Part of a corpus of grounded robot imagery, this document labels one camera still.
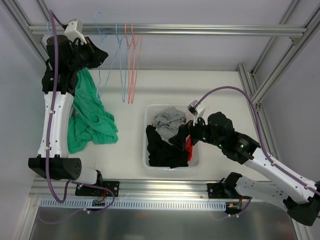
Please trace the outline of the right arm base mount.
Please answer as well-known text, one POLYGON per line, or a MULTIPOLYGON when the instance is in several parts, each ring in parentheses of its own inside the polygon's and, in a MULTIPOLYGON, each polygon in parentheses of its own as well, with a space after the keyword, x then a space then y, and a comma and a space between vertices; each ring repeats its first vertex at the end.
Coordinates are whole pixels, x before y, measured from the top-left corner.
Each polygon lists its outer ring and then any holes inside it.
POLYGON ((219 182, 206 184, 209 199, 240 199, 241 195, 236 191, 237 181, 242 177, 240 173, 231 172, 219 182))

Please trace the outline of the black tank top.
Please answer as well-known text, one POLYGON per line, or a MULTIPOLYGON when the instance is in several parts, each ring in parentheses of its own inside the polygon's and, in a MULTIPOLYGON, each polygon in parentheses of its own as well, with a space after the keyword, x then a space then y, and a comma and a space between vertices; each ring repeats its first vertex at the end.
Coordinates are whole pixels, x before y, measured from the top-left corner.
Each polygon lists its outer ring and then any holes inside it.
POLYGON ((188 152, 162 140, 152 125, 146 127, 148 163, 151 167, 168 167, 170 169, 188 167, 188 152))

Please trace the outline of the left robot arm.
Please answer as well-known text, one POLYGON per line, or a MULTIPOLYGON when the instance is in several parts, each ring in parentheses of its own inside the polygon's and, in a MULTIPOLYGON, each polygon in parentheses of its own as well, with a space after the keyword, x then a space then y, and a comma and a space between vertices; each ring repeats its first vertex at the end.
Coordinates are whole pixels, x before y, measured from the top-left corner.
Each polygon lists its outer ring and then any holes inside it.
POLYGON ((89 37, 84 40, 58 35, 55 51, 54 38, 47 39, 49 58, 41 80, 45 105, 43 133, 37 156, 28 159, 28 167, 44 179, 87 184, 87 191, 98 196, 104 190, 100 173, 84 167, 79 158, 69 157, 67 145, 69 117, 79 81, 77 74, 85 68, 97 68, 108 57, 89 37))

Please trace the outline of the green tank top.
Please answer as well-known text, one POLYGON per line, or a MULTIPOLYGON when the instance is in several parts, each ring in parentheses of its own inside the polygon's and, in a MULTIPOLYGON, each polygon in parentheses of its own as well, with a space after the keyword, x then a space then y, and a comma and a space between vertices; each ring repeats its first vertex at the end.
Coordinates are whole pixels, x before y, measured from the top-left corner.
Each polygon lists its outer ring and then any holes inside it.
POLYGON ((83 151, 89 142, 96 145, 118 142, 115 117, 107 112, 97 97, 97 88, 88 68, 77 73, 73 108, 67 131, 67 148, 70 154, 83 151))

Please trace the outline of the grey tank top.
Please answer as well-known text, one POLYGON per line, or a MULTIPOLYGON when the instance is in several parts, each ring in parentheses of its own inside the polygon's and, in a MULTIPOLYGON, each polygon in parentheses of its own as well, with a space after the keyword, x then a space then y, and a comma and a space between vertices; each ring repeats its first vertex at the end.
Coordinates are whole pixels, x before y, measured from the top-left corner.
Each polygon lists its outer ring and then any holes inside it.
POLYGON ((183 111, 171 106, 157 113, 152 123, 160 137, 168 142, 178 133, 179 127, 186 123, 186 115, 183 111))

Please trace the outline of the aluminium hanging rail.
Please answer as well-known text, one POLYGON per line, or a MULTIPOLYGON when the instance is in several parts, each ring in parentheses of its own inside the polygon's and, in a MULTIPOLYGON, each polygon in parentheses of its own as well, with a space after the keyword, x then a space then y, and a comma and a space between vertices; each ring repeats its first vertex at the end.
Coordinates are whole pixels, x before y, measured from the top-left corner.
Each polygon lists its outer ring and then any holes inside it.
POLYGON ((194 25, 143 23, 85 23, 80 28, 84 35, 185 35, 185 36, 262 36, 301 37, 306 31, 300 25, 194 25))

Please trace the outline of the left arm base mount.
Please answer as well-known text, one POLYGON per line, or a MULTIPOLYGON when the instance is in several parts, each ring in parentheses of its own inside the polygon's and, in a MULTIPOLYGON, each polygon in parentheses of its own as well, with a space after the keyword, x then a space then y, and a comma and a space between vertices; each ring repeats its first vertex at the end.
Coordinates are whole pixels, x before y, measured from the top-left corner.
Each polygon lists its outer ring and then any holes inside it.
POLYGON ((102 186, 77 185, 75 195, 78 197, 101 197, 104 193, 107 197, 113 195, 117 198, 119 195, 120 182, 115 180, 104 180, 102 186))

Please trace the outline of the pink hanger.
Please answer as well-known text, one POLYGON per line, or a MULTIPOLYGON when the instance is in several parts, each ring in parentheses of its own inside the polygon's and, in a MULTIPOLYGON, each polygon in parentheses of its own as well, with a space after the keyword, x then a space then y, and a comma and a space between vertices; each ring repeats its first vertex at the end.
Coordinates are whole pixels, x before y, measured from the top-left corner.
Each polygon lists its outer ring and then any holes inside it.
POLYGON ((134 44, 134 37, 131 36, 131 40, 129 40, 129 30, 128 30, 128 24, 124 24, 124 33, 125 33, 125 39, 127 44, 127 73, 128 73, 128 87, 127 87, 127 103, 130 103, 131 99, 131 48, 134 44))
POLYGON ((132 46, 133 46, 133 57, 132 57, 132 68, 131 68, 131 81, 130 81, 130 100, 131 104, 134 103, 135 99, 135 90, 136 90, 136 82, 137 82, 137 70, 139 66, 139 57, 136 60, 137 56, 137 47, 141 42, 141 36, 136 36, 134 33, 134 24, 131 24, 131 38, 132 38, 132 46))

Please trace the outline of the white plastic basket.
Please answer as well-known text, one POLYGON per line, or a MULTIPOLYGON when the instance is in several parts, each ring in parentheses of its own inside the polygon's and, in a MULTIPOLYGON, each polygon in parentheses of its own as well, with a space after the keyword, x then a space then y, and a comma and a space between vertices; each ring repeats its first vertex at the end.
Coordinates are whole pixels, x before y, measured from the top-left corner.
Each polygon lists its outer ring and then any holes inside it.
POLYGON ((152 104, 144 114, 142 163, 148 170, 195 171, 201 165, 201 148, 185 140, 181 150, 168 141, 180 125, 193 119, 186 105, 152 104))

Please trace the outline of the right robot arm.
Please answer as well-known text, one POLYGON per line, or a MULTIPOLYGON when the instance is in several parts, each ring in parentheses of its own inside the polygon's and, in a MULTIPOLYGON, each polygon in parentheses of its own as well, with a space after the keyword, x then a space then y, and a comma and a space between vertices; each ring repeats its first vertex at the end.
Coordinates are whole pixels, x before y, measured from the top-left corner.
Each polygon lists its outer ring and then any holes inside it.
POLYGON ((284 210, 293 220, 312 226, 320 217, 320 184, 309 180, 272 157, 248 135, 235 131, 222 112, 211 114, 207 121, 198 118, 179 127, 169 142, 184 150, 187 139, 194 146, 203 142, 218 147, 228 159, 266 177, 268 182, 252 180, 231 172, 223 182, 228 198, 255 198, 284 210))

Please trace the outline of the red tank top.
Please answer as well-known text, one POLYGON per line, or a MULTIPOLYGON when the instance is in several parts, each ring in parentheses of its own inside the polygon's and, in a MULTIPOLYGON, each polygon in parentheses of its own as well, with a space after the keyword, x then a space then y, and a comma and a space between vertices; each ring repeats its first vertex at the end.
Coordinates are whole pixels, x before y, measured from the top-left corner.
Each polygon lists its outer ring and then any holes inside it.
POLYGON ((193 146, 192 146, 192 139, 191 139, 191 137, 189 137, 189 138, 186 140, 185 150, 188 152, 187 160, 188 160, 188 161, 191 161, 192 156, 193 156, 193 146))

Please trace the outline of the light blue hanger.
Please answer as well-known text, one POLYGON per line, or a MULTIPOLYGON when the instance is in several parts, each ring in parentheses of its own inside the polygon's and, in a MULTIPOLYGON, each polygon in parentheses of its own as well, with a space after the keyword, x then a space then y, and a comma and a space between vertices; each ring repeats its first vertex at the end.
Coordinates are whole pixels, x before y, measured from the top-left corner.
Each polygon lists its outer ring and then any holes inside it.
POLYGON ((52 23, 50 21, 48 21, 46 23, 46 29, 47 29, 47 33, 50 36, 56 36, 57 35, 57 30, 55 29, 55 25, 52 25, 52 23))
MULTIPOLYGON (((98 15, 102 15, 103 13, 100 12, 100 11, 97 11, 95 14, 94 14, 94 25, 96 27, 96 29, 98 30, 98 33, 99 33, 99 38, 100 38, 100 48, 103 49, 104 47, 104 43, 108 37, 108 34, 105 34, 103 35, 103 31, 102 31, 102 27, 99 27, 98 25, 98 21, 97 21, 97 17, 98 15)), ((112 60, 111 62, 106 65, 106 61, 103 62, 103 65, 99 66, 98 67, 98 77, 99 77, 99 80, 98 80, 98 84, 96 86, 96 96, 99 100, 101 100, 101 97, 103 96, 103 94, 105 93, 105 91, 107 90, 107 84, 109 82, 109 79, 110 79, 110 75, 111 75, 111 71, 113 70, 114 68, 114 63, 115 63, 115 60, 118 58, 119 60, 119 71, 120 71, 120 83, 121 83, 121 100, 122 102, 124 103, 125 100, 126 100, 126 93, 125 93, 125 90, 126 90, 126 83, 127 83, 127 70, 126 68, 124 69, 124 76, 123 76, 123 64, 122 64, 122 42, 124 40, 124 36, 121 36, 119 35, 119 31, 118 31, 118 23, 115 24, 115 37, 116 37, 116 40, 117 40, 117 49, 114 53, 114 56, 112 57, 112 60), (106 79, 104 80, 104 83, 103 83, 103 80, 102 80, 102 77, 101 77, 101 67, 108 67, 108 74, 107 74, 107 77, 106 79)))
POLYGON ((122 42, 124 36, 120 36, 118 23, 115 25, 115 33, 118 42, 118 48, 116 54, 118 54, 119 59, 119 72, 120 72, 120 83, 121 83, 121 100, 124 103, 126 101, 126 83, 127 83, 127 70, 125 69, 125 64, 123 63, 123 51, 122 42))

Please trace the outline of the right aluminium frame post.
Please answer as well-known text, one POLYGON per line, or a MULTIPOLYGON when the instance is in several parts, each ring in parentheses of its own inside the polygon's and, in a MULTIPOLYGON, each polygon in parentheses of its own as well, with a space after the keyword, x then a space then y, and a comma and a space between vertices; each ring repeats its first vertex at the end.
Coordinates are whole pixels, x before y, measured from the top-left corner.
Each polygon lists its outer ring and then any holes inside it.
POLYGON ((281 79, 320 30, 320 2, 293 0, 281 17, 281 25, 302 24, 302 36, 271 37, 251 69, 237 66, 243 90, 251 97, 256 111, 263 109, 263 99, 281 79))

